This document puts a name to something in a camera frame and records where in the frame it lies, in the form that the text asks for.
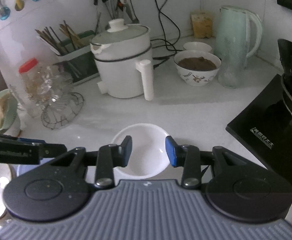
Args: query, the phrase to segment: white electric pot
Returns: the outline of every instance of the white electric pot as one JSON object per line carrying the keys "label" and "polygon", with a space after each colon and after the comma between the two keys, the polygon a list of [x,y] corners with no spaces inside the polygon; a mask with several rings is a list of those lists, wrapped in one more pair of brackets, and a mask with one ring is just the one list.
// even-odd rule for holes
{"label": "white electric pot", "polygon": [[101,93],[116,98],[132,98],[141,94],[154,97],[153,65],[149,28],[124,25],[123,19],[109,22],[110,29],[96,35],[91,51],[101,77]]}

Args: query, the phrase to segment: black round joint cover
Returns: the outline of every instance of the black round joint cover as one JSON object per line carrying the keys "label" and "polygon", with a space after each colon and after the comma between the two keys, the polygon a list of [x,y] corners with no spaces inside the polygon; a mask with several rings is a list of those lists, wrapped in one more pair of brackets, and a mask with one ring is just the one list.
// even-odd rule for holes
{"label": "black round joint cover", "polygon": [[13,179],[4,189],[4,204],[13,216],[49,222],[70,216],[88,201],[90,190],[69,167],[46,165]]}
{"label": "black round joint cover", "polygon": [[264,223],[285,218],[292,204],[292,186],[262,167],[234,166],[208,183],[206,198],[229,218]]}

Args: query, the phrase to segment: screw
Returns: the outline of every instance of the screw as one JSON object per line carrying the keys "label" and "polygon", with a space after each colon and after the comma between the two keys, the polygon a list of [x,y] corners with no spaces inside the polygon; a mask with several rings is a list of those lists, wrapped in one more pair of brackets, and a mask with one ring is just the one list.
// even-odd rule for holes
{"label": "screw", "polygon": [[99,187],[108,187],[113,183],[113,180],[110,178],[101,178],[97,179],[96,185]]}
{"label": "screw", "polygon": [[199,180],[196,178],[188,178],[184,180],[184,185],[186,187],[194,187],[199,184]]}

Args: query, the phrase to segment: empty white bowl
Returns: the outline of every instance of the empty white bowl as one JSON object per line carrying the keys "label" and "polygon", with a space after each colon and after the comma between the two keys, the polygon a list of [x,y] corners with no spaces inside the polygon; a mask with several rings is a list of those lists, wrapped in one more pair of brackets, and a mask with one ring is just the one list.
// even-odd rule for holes
{"label": "empty white bowl", "polygon": [[211,46],[209,46],[206,43],[198,42],[198,41],[187,42],[184,44],[183,47],[185,50],[199,50],[199,51],[209,52],[209,53],[213,51]]}
{"label": "empty white bowl", "polygon": [[[216,66],[216,69],[210,71],[196,71],[196,70],[189,70],[186,68],[182,68],[178,65],[178,63],[183,60],[184,58],[191,58],[191,57],[204,57],[205,59],[210,60]],[[219,67],[221,66],[221,60],[216,57],[215,55],[203,52],[199,50],[184,50],[178,52],[174,57],[175,66],[177,68],[179,76],[189,85],[191,86],[204,86],[211,82],[214,77],[216,76]]]}
{"label": "empty white bowl", "polygon": [[112,143],[121,144],[124,138],[132,137],[132,152],[127,167],[115,168],[127,179],[148,179],[164,171],[169,165],[165,139],[169,134],[161,127],[150,123],[138,123],[121,130]]}

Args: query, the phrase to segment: green bowl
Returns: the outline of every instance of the green bowl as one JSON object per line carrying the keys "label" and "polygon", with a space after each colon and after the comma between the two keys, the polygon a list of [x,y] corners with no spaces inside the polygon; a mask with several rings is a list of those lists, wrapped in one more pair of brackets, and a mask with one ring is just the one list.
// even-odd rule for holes
{"label": "green bowl", "polygon": [[[5,96],[6,94],[10,94],[9,89],[0,91],[0,98]],[[8,109],[4,117],[3,125],[2,127],[0,127],[0,131],[4,129],[9,129],[17,116],[18,102],[13,97],[13,95],[11,95],[11,97],[8,99],[7,104],[8,104]]]}

